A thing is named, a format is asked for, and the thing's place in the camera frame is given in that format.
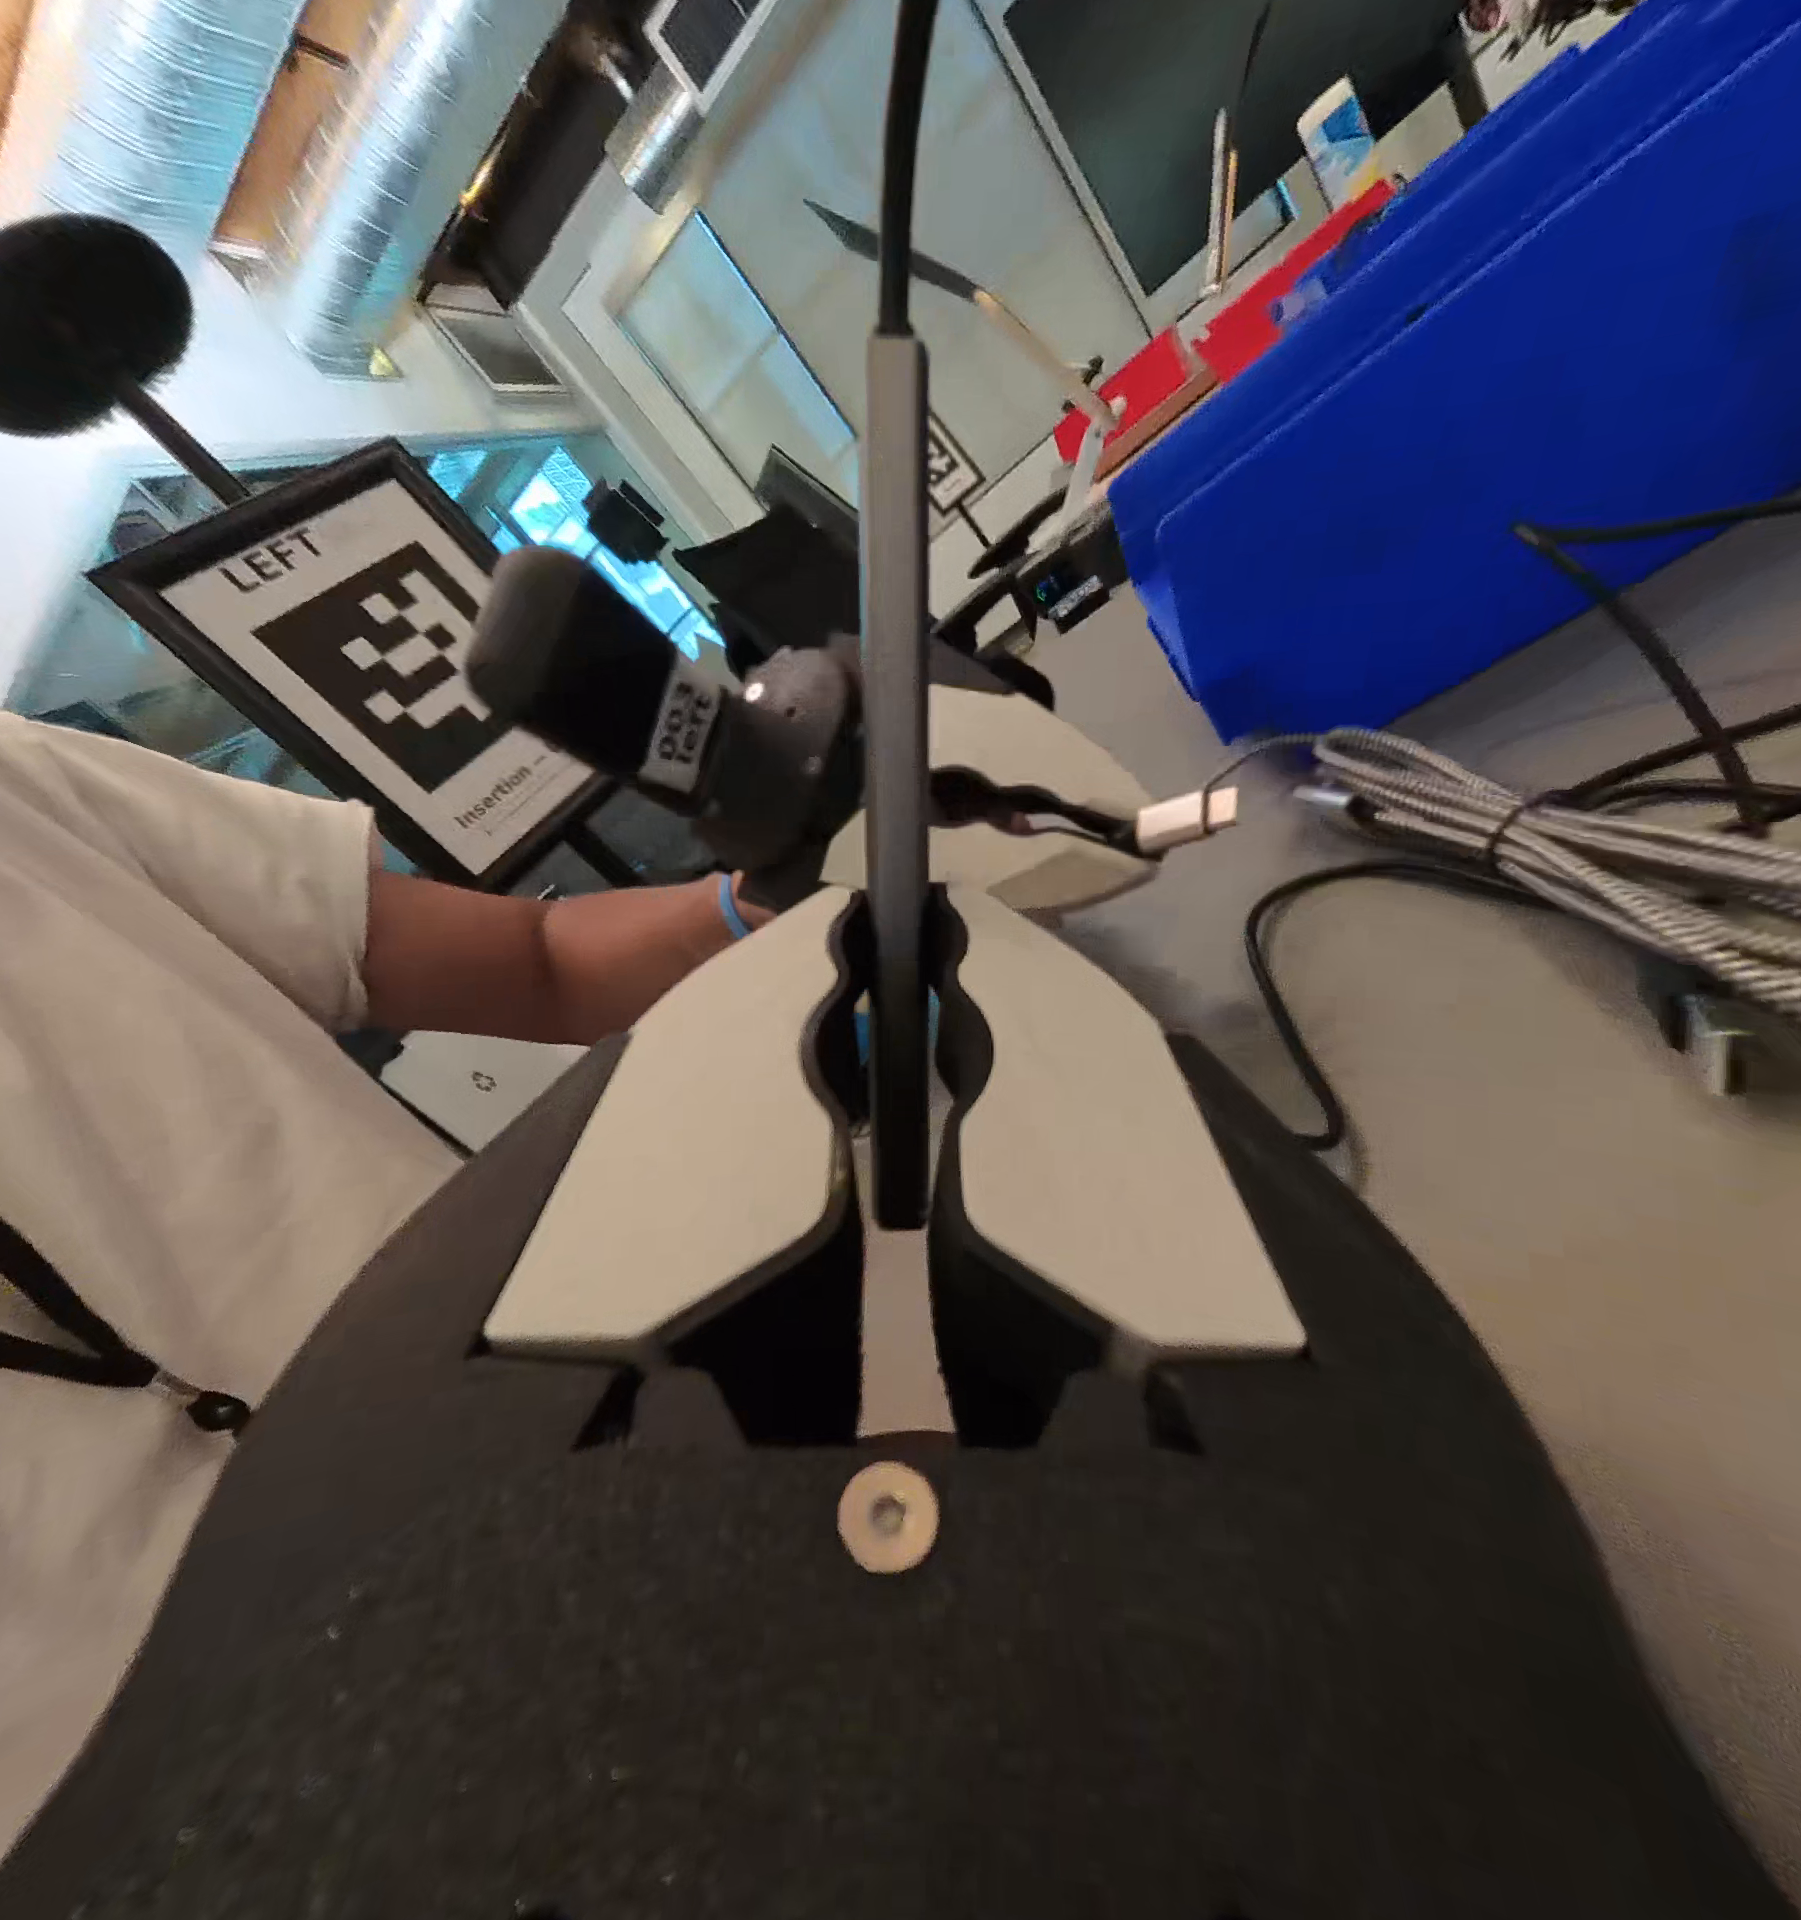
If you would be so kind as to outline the silver ventilation duct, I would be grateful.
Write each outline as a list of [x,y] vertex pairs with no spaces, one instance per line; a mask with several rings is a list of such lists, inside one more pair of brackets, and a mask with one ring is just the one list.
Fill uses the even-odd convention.
[[564,4],[374,4],[319,121],[268,247],[287,349],[363,377],[472,185]]
[[302,4],[92,4],[41,202],[211,244]]

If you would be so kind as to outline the grey metal bracket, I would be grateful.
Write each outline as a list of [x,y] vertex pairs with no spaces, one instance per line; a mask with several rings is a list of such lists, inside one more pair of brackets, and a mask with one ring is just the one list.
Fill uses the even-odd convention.
[[1712,1098],[1773,1092],[1781,1077],[1770,1039],[1750,1007],[1712,976],[1690,967],[1644,967],[1641,1005],[1673,1055]]

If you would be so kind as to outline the small white box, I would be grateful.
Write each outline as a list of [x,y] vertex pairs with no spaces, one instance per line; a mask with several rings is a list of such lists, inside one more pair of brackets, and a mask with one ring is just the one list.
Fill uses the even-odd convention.
[[1298,115],[1296,137],[1329,213],[1358,202],[1383,176],[1378,140],[1348,76]]

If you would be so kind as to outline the small black device with display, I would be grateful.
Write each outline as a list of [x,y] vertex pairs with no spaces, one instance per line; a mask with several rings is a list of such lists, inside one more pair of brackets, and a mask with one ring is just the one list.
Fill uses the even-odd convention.
[[1007,596],[1023,614],[1030,633],[1041,626],[1070,633],[1112,600],[1117,584],[1101,568],[1061,555],[1013,570]]

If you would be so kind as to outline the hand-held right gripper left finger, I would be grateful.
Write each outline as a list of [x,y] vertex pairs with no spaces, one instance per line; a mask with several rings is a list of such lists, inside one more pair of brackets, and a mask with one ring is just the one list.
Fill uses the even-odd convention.
[[486,1314],[495,1352],[659,1352],[844,1221],[851,1150],[814,1085],[841,987],[821,889],[654,1003]]

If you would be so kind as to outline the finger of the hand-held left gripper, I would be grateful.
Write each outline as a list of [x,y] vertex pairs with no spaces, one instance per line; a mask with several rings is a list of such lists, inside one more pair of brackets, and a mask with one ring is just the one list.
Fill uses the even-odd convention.
[[994,824],[932,827],[928,883],[999,900],[1011,910],[1083,910],[1124,896],[1159,866],[1070,831],[1017,835]]
[[1018,809],[1087,809],[1129,821],[1152,794],[1057,713],[1018,692],[932,688],[932,801],[1011,798]]

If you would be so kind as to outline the red plastic bin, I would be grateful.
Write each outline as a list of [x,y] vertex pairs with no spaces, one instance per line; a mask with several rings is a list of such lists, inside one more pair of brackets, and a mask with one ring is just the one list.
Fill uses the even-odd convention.
[[1349,276],[1405,185],[1400,174],[1374,183],[1242,295],[1192,318],[1192,330],[1166,327],[1109,372],[1098,395],[1117,424],[1105,432],[1095,479],[1112,482],[1320,307]]

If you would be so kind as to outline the slim grey usb hub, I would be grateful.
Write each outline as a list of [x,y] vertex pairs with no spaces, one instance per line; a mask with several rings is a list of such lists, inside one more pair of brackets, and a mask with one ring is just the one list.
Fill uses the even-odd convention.
[[912,202],[938,5],[903,4],[881,145],[874,316],[865,361],[862,667],[867,774],[870,1225],[862,1437],[951,1428],[928,1305],[928,509],[927,349],[912,331]]

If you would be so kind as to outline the person in white shirt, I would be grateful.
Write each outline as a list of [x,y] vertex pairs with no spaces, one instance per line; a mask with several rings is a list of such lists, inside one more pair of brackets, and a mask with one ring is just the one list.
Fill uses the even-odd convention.
[[[0,709],[0,1221],[132,1347],[260,1404],[460,1168],[338,1045],[374,830]],[[230,1447],[0,1375],[0,1860],[105,1715]]]

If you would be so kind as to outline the black computer monitor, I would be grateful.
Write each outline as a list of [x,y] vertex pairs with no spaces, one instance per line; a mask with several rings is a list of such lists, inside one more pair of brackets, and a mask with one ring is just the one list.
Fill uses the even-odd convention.
[[1348,83],[1387,137],[1445,96],[1489,113],[1461,4],[981,4],[984,31],[1148,330],[1207,297],[1214,130],[1238,176],[1231,261],[1284,223],[1253,213],[1305,174],[1296,128]]

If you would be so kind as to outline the large blue plastic bin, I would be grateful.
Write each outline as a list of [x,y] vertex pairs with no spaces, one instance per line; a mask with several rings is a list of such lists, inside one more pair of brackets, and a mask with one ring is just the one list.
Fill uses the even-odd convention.
[[1310,591],[1279,629],[1257,610],[1197,652],[1159,644],[1220,736],[1383,726],[1571,620],[1582,596],[1515,539],[1519,525],[1627,528],[1801,487],[1801,31],[1756,80],[1773,90],[1741,106],[1788,115],[1758,130],[1739,122],[1765,172],[1700,310],[1712,357],[1648,386],[1658,410],[1629,440],[1607,440],[1620,463],[1602,479],[1586,443],[1503,539],[1481,512],[1466,544],[1424,531],[1400,570]]

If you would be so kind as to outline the printed marker tag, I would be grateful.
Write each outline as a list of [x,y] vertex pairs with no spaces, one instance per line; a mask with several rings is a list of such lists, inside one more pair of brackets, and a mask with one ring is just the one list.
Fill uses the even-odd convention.
[[985,496],[984,467],[961,449],[947,428],[927,415],[927,500],[938,521],[970,517]]

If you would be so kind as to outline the person's left forearm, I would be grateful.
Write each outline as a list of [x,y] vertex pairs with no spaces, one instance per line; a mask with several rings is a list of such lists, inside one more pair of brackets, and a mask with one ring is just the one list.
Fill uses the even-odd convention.
[[593,1045],[734,948],[714,877],[574,900],[437,881],[367,887],[367,1021],[389,1032]]

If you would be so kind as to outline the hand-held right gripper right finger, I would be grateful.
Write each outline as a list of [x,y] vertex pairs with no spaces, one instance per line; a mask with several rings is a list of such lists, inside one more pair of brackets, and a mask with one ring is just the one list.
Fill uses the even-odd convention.
[[954,889],[943,993],[989,1066],[964,1098],[961,1207],[1120,1362],[1292,1359],[1305,1327],[1152,1014],[1004,902]]

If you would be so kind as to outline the white box with recycling mark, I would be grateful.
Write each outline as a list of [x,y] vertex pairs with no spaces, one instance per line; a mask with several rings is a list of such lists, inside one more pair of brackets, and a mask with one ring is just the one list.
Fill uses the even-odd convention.
[[378,1070],[380,1086],[430,1130],[472,1157],[526,1113],[587,1050],[411,1032]]

